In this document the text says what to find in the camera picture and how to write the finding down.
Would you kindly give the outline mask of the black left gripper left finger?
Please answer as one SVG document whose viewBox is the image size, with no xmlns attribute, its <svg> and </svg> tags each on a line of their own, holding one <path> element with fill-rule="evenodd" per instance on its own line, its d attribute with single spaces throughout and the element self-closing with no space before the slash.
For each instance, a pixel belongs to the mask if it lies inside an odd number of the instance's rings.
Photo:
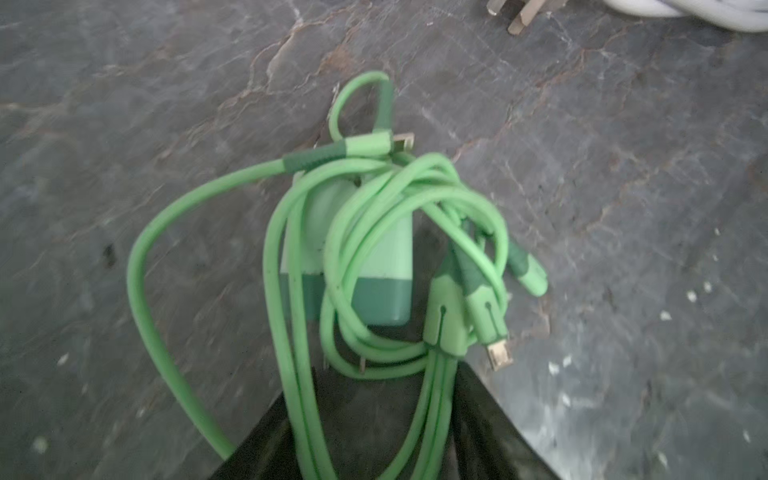
<svg viewBox="0 0 768 480">
<path fill-rule="evenodd" d="M 209 477 L 210 480 L 299 478 L 300 467 L 282 394 L 270 405 L 235 452 Z"/>
</svg>

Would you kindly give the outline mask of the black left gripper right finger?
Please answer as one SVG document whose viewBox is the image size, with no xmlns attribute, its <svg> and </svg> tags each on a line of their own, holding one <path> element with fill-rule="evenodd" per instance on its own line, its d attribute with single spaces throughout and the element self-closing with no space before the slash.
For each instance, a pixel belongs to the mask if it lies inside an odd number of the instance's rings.
<svg viewBox="0 0 768 480">
<path fill-rule="evenodd" d="M 461 479 L 559 479 L 463 361 L 456 373 L 451 429 Z"/>
</svg>

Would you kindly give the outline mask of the green charger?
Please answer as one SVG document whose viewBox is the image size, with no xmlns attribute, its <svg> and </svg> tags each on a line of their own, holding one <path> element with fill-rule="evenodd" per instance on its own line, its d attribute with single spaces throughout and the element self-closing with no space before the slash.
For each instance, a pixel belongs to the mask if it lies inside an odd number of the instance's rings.
<svg viewBox="0 0 768 480">
<path fill-rule="evenodd" d="M 303 300 L 308 321 L 320 319 L 325 290 L 325 239 L 336 214 L 373 181 L 351 176 L 332 178 L 312 189 L 304 203 L 300 233 Z M 413 220 L 407 214 L 391 224 L 359 271 L 352 306 L 367 326 L 399 327 L 411 318 Z"/>
</svg>

